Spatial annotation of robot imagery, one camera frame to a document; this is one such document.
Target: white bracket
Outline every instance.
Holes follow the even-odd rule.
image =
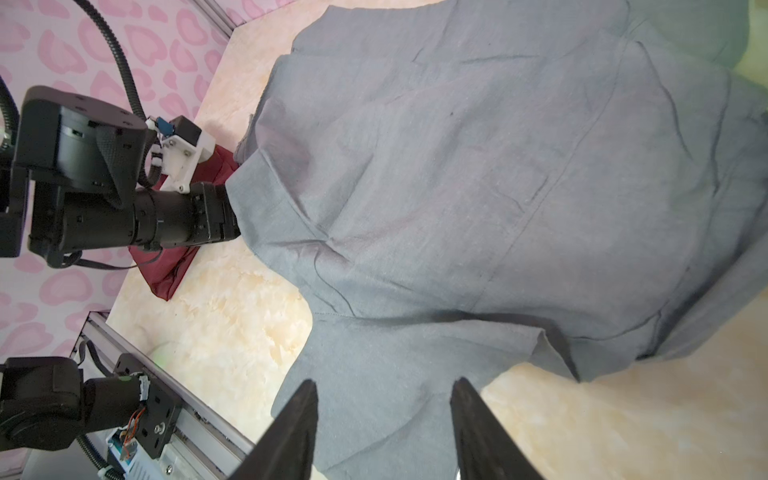
[[[168,178],[163,182],[161,191],[174,191],[180,194],[190,192],[190,181],[197,164],[208,160],[214,154],[216,141],[206,131],[200,131],[197,146],[174,135],[163,139],[163,174]]]

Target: marble table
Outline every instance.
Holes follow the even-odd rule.
[[[196,119],[219,144],[236,147],[276,58],[289,53],[296,34],[331,3],[407,8],[431,2],[298,0],[237,28]],[[753,48],[760,39],[752,37],[745,74],[759,77],[768,58]],[[312,319],[298,289],[237,239],[200,249],[169,302],[131,271],[109,324],[256,441],[271,422],[270,406]],[[689,358],[587,384],[520,365],[482,396],[549,480],[765,478],[767,346],[768,292]]]

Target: beige marble surface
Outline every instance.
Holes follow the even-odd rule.
[[[298,0],[239,27],[197,116],[219,144],[234,149],[275,59],[330,3],[429,2]],[[741,67],[761,78],[757,50]],[[764,293],[689,358],[588,384],[516,366],[482,395],[550,480],[768,478],[767,320]],[[241,239],[202,248],[167,303],[132,271],[109,323],[254,441],[312,326],[298,290]]]

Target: red cloth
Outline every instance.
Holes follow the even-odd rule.
[[[237,167],[238,165],[232,159],[232,152],[217,145],[214,154],[207,161],[197,165],[191,183],[207,181],[221,185],[237,170]],[[162,181],[157,182],[154,189],[158,190],[161,185]],[[169,300],[174,295],[197,249],[199,247],[169,248],[163,250],[160,258],[154,262],[138,267],[156,297]],[[157,252],[144,252],[138,247],[128,247],[128,250],[136,263],[148,262],[157,255]]]

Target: gray cloth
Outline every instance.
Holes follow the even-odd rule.
[[[329,8],[276,63],[227,191],[313,312],[273,414],[317,381],[332,480],[454,478],[459,376],[685,355],[768,285],[768,94],[632,21]]]

